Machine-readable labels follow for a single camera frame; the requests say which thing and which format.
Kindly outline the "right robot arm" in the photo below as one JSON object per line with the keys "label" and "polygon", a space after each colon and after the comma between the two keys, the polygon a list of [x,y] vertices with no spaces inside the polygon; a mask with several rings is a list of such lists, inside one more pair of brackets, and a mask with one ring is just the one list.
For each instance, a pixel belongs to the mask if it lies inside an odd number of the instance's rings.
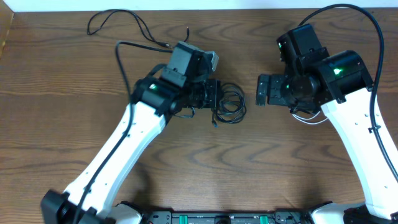
{"label": "right robot arm", "polygon": [[277,39],[282,74],[259,76],[256,104],[286,106],[292,115],[323,113],[338,132],[360,179],[364,203],[327,202],[312,208],[312,223],[396,223],[397,148],[371,100],[373,80],[352,50],[330,55],[310,24]]}

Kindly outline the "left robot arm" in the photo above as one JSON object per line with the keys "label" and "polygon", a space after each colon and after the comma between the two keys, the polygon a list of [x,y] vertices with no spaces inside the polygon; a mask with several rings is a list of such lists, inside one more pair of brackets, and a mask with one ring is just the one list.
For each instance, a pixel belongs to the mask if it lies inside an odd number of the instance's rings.
{"label": "left robot arm", "polygon": [[215,109],[220,83],[211,79],[219,56],[186,42],[170,51],[169,63],[156,65],[134,88],[116,129],[88,167],[62,193],[49,190],[40,208],[45,223],[132,223],[142,213],[114,205],[127,175],[144,149],[184,108]]}

